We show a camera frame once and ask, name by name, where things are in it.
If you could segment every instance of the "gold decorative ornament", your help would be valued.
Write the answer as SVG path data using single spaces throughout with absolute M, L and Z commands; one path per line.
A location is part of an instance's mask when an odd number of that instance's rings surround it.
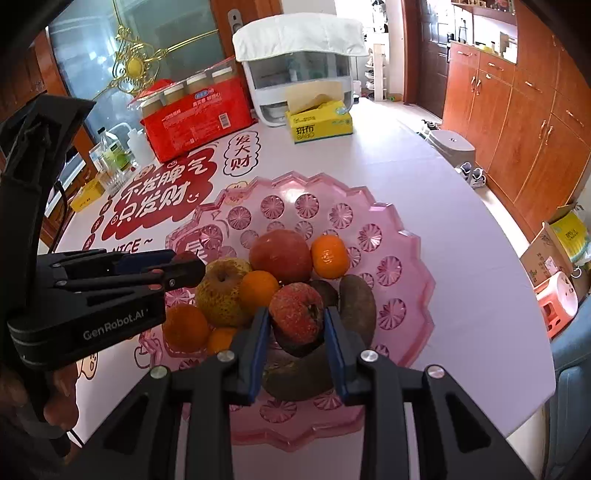
M 154 84 L 160 71 L 160 60 L 166 55 L 178 48 L 182 48 L 218 32 L 217 29 L 210 30 L 201 35 L 183 40 L 171 47 L 156 50 L 149 43 L 143 42 L 139 37 L 134 36 L 131 29 L 123 25 L 115 0 L 113 0 L 113 9 L 115 10 L 118 24 L 115 40 L 121 42 L 119 50 L 115 54 L 115 63 L 112 69 L 113 80 L 93 100 L 96 100 L 111 88 L 118 88 L 122 92 L 136 96 Z

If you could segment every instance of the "shoe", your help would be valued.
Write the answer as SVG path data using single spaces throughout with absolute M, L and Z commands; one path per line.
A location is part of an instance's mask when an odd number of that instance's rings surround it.
M 458 172 L 464 180 L 468 180 L 468 175 L 470 174 L 470 170 L 472 169 L 472 165 L 470 162 L 465 162 L 462 165 L 458 165 L 455 170 Z
M 484 175 L 484 170 L 480 167 L 476 167 L 472 172 L 472 178 L 470 179 L 470 187 L 473 189 L 479 189 L 486 185 L 486 175 Z

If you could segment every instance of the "human hand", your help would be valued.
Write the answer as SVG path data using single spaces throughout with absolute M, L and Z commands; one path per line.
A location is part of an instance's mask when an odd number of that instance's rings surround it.
M 76 364 L 53 372 L 51 378 L 55 390 L 45 404 L 43 414 L 47 423 L 68 431 L 76 425 L 79 416 L 76 405 Z M 0 365 L 0 408 L 21 407 L 27 402 L 27 390 L 19 376 L 5 365 Z

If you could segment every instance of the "apple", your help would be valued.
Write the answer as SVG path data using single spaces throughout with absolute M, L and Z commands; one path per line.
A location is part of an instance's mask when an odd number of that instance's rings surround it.
M 308 281 L 312 274 L 310 249 L 293 230 L 273 230 L 257 238 L 249 260 L 253 270 L 267 271 L 284 284 Z

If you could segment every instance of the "tiled floor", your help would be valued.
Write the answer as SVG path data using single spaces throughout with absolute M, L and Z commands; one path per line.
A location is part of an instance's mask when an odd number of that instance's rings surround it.
M 385 102 L 384 104 L 396 113 L 397 118 L 403 124 L 415 132 L 421 129 L 422 119 L 436 123 L 441 122 L 440 118 L 418 105 L 404 105 L 402 102 Z M 517 255 L 521 256 L 527 249 L 529 242 L 509 212 L 487 187 L 477 189 L 475 192 L 499 223 Z M 546 424 L 544 409 L 540 408 L 508 438 L 511 446 L 538 479 L 542 476 L 547 444 Z

